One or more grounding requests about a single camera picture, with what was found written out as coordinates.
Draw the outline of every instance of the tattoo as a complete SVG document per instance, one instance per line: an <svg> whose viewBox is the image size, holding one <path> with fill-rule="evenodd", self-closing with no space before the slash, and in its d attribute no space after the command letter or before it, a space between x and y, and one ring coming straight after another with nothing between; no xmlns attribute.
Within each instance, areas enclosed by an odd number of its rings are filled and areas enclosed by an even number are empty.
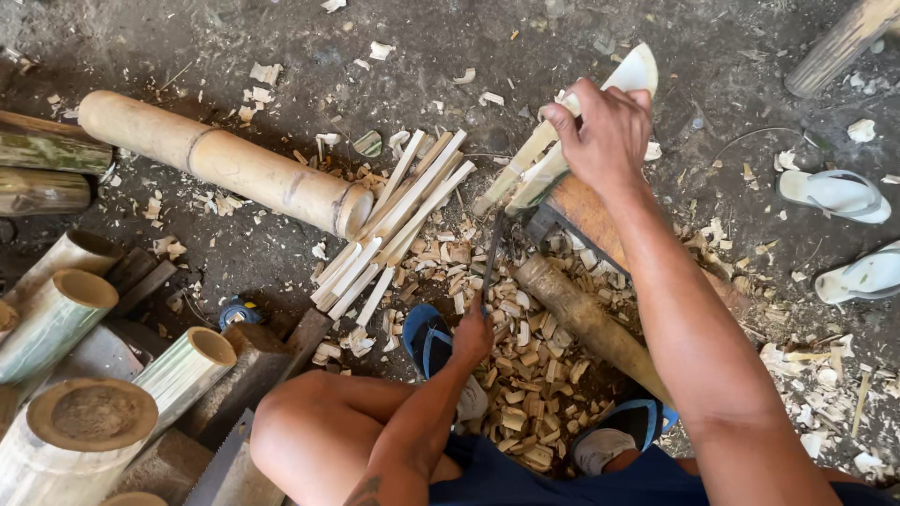
<svg viewBox="0 0 900 506"><path fill-rule="evenodd" d="M355 492L346 500L344 506L381 506L377 499L371 497L376 495L381 488L382 478L373 476L356 487Z"/></svg>

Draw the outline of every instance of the dirt floor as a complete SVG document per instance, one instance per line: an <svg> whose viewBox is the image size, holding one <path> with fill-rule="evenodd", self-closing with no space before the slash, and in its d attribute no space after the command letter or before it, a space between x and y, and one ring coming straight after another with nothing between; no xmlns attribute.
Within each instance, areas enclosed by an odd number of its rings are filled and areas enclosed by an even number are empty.
<svg viewBox="0 0 900 506"><path fill-rule="evenodd" d="M598 47L615 41L619 46L615 54L624 56L626 44L646 42L660 70L653 133L663 155L647 164L645 173L662 208L686 237L719 218L733 241L733 248L719 251L719 257L731 265L748 258L749 265L735 275L747 277L760 293L774 290L768 292L772 301L762 295L754 298L757 311L744 322L757 346L771 341L779 347L802 348L811 335L813 339L854 336L855 357L844 360L846 380L841 386L854 406L860 365L871 366L881 375L873 376L859 435L851 437L848 420L839 423L838 432L832 434L834 446L823 450L817 462L862 475L853 458L869 452L880 456L885 466L870 470L866 477L887 486L896 481L894 468L900 465L900 427L895 421L900 404L886 393L889 375L900 367L896 334L900 313L892 311L890 299L823 304L812 279L900 239L900 216L882 225L864 225L827 219L816 209L778 199L772 159L781 150L805 146L795 132L761 132L718 154L731 140L750 131L808 129L831 145L816 160L813 171L824 158L874 182L885 174L900 173L900 123L896 120L900 117L900 39L885 37L883 51L866 51L814 100L797 99L782 85L784 75L844 8L844 3L833 0L814 7L791 0L413 4L350 0L347 7L327 14L318 2L23 0L19 5L0 0L0 48L16 50L37 63L21 75L21 67L4 55L0 108L58 118L88 92L106 89L217 124L287 157L294 149L312 156L314 136L321 132L355 140L375 129L386 143L394 132L416 128L462 128L470 132L464 152L508 157L536 126L538 108L560 89L582 76L602 81L615 68L616 62ZM366 59L372 41L391 44L396 50L385 61L369 60L371 69L366 70L353 62ZM230 112L244 104L242 90L259 84L248 76L254 62L280 63L284 72L273 90L275 101L257 113L249 126L239 128L242 122ZM452 77L461 76L466 68L477 69L476 79L470 85L456 85ZM848 77L856 73L866 86L851 86ZM506 105L480 106L478 96L485 91L504 96ZM48 103L52 95L62 99L58 111ZM433 101L443 102L444 110ZM524 107L530 118L519 113ZM341 119L332 121L338 115ZM875 121L877 137L857 144L846 129L862 118ZM369 159L341 144L330 156L332 167L354 171L365 162L376 170L394 165L388 149L379 158ZM716 158L722 160L722 167L713 167ZM500 169L492 156L470 159L479 170L460 187L466 206ZM758 190L745 180L744 163L755 175ZM165 299L196 282L201 283L203 311L210 320L218 318L220 301L233 294L243 294L271 313L299 318L312 306L310 274L318 260L311 249L323 241L333 258L344 245L296 220L271 213L258 216L264 210L258 204L238 209L233 216L204 215L192 207L193 194L217 188L147 158L120 153L115 174L121 184L104 185L103 197L82 215L11 220L17 236L5 237L0 245L7 283L72 226L142 248L151 247L153 239L174 234L187 246L176 261L186 264L186 269L131 317L137 320L148 313L146 323L151 328L162 324L168 334L178 336L200 322L187 311L172 313ZM877 186L888 201L898 202L900 186ZM152 228L141 213L157 190L163 196L161 230ZM459 204L452 201L445 219L453 223L459 212ZM759 245L776 239L769 252L755 252ZM792 273L802 273L806 279L795 281ZM453 307L443 289L423 294L440 308ZM765 316L773 303L787 312L784 323ZM344 320L342 332L351 327ZM383 342L383 334L375 335ZM383 363L381 347L376 345L371 354L347 365L355 375L415 378L402 350L391 352ZM610 382L603 379L617 376L607 367L592 369L589 375L601 384L598 397L613 395ZM808 392L815 386L815 371L791 379L776 377L788 406L797 407L805 403L803 389ZM813 428L803 427L799 418L797 426L801 433ZM664 446L675 455L691 453L683 434L668 438Z"/></svg>

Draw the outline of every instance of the white flip-flop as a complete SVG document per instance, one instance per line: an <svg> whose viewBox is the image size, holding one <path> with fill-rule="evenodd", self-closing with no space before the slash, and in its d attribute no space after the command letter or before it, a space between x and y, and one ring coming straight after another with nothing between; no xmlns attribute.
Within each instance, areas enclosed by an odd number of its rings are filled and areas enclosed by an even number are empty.
<svg viewBox="0 0 900 506"><path fill-rule="evenodd" d="M776 191L787 201L821 209L826 217L841 216L875 224L884 223L891 215L891 205L878 188L849 170L826 170L818 174L788 170L778 178Z"/></svg>
<svg viewBox="0 0 900 506"><path fill-rule="evenodd" d="M815 279L823 302L842 303L854 297L883 299L900 294L900 240Z"/></svg>

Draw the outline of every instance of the hand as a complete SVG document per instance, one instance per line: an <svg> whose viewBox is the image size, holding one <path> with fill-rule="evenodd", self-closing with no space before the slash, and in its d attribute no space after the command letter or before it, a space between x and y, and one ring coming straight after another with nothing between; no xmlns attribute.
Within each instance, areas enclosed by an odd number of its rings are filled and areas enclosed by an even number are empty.
<svg viewBox="0 0 900 506"><path fill-rule="evenodd" d="M641 165L650 137L650 92L624 93L615 86L600 91L582 78L568 93L581 104L580 129L559 104L546 105L543 113L559 134L572 173L604 201L629 186L645 185Z"/></svg>
<svg viewBox="0 0 900 506"><path fill-rule="evenodd" d="M470 372L487 357L494 346L494 328L482 315L482 292L475 292L469 309L456 327L452 359L459 360Z"/></svg>

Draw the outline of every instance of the dark shorts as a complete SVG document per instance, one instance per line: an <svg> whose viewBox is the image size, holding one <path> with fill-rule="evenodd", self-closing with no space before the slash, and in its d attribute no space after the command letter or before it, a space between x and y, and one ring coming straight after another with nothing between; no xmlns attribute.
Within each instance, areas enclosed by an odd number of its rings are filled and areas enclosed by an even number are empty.
<svg viewBox="0 0 900 506"><path fill-rule="evenodd" d="M442 506L588 506L709 504L698 476L684 471L655 445L623 471L568 481L544 478L500 453L480 436L447 441L445 453L463 469L461 478L428 489L429 503ZM844 504L894 505L886 495L861 483L832 483Z"/></svg>

